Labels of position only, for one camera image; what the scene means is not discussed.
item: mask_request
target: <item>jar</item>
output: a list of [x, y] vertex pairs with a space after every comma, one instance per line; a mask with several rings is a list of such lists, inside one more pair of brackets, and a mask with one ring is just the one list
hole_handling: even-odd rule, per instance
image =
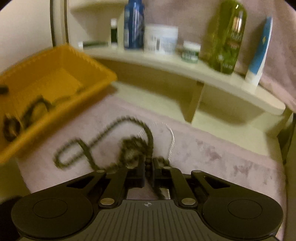
[[184, 41], [182, 59], [190, 63], [197, 63], [200, 44]]

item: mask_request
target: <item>orange plastic tray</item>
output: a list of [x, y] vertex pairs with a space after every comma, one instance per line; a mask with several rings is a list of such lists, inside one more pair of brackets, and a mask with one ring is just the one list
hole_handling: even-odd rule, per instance
[[0, 85], [7, 85], [9, 93], [0, 95], [0, 120], [7, 113], [20, 119], [39, 95], [50, 102], [65, 96], [71, 98], [42, 115], [13, 142], [4, 138], [1, 120], [0, 163], [30, 147], [45, 130], [54, 129], [61, 118], [116, 79], [114, 72], [69, 45], [42, 51], [5, 71]]

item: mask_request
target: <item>green bottle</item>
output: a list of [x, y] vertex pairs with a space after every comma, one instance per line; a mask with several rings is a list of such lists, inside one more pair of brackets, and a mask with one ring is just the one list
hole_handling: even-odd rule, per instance
[[226, 0], [221, 4], [210, 67], [225, 74], [233, 72], [246, 19], [247, 12], [238, 1]]

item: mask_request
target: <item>dark vertical strip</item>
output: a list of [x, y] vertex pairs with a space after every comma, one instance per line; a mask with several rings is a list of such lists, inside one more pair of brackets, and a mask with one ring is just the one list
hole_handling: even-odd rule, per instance
[[49, 0], [49, 12], [50, 12], [50, 29], [52, 32], [52, 46], [56, 46], [55, 38], [54, 38], [54, 7], [53, 7], [53, 1]]
[[65, 17], [65, 32], [66, 32], [66, 42], [69, 43], [68, 35], [68, 19], [67, 19], [67, 0], [64, 0], [64, 17]]

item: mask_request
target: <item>shelf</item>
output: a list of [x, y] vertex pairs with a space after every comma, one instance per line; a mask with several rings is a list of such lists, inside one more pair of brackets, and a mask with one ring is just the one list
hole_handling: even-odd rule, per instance
[[164, 70], [214, 86], [237, 96], [274, 115], [281, 115], [286, 106], [261, 86], [254, 87], [238, 74], [225, 75], [211, 69], [204, 62], [190, 64], [178, 55], [158, 55], [140, 50], [112, 49], [109, 47], [87, 48], [85, 53], [94, 58], [132, 63]]
[[[113, 82], [112, 85], [117, 89], [115, 96], [131, 104], [186, 123], [180, 103], [176, 100], [124, 82], [117, 81]], [[225, 121], [216, 118], [216, 115], [216, 110], [211, 110], [206, 105], [201, 104], [195, 112], [192, 126], [252, 152], [269, 156], [278, 162], [282, 161], [277, 138], [269, 137], [263, 131], [251, 125], [234, 124], [231, 119]]]
[[128, 0], [69, 0], [69, 8], [79, 11], [85, 8], [99, 7], [103, 4], [127, 4]]

